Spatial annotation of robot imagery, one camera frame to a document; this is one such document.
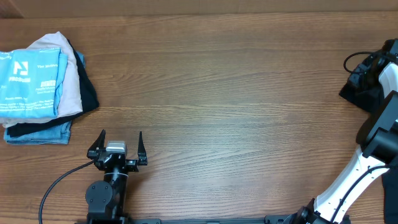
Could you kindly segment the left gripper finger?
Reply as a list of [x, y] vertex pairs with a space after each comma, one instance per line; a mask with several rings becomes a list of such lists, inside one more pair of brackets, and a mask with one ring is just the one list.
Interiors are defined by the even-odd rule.
[[139, 159], [145, 159], [146, 158], [146, 150], [144, 147], [144, 142], [142, 138], [142, 132], [139, 133], [139, 143], [138, 143], [138, 149], [137, 149], [137, 155]]
[[104, 148], [104, 141], [106, 137], [106, 131], [103, 129], [98, 138], [94, 141], [94, 143], [89, 147], [88, 151], [95, 151], [97, 149]]

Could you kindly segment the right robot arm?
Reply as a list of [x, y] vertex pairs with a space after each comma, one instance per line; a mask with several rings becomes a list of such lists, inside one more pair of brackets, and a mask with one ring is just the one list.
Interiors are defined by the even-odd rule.
[[348, 223], [346, 212], [355, 200], [397, 168], [397, 39], [363, 54], [340, 90], [342, 98], [370, 114], [357, 133], [358, 146], [335, 181], [285, 223]]

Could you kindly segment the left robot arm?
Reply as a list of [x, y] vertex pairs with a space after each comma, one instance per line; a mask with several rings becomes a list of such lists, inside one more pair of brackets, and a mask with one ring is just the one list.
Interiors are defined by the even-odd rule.
[[124, 141], [105, 142], [105, 136], [106, 131], [102, 130], [87, 151], [87, 158], [93, 161], [98, 170], [104, 172], [104, 176], [103, 180], [93, 182], [86, 190], [86, 223], [132, 223], [132, 218], [124, 212], [124, 203], [129, 173], [138, 172], [139, 166], [148, 163], [142, 134], [139, 135], [137, 159], [127, 158], [127, 145]]

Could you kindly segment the black t-shirt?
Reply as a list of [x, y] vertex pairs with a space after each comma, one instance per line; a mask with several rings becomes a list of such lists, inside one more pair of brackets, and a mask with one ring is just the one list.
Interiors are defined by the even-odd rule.
[[357, 90], [353, 86], [346, 84], [339, 92], [339, 95], [358, 108], [369, 113], [375, 112], [384, 101], [382, 86], [376, 86], [368, 90]]

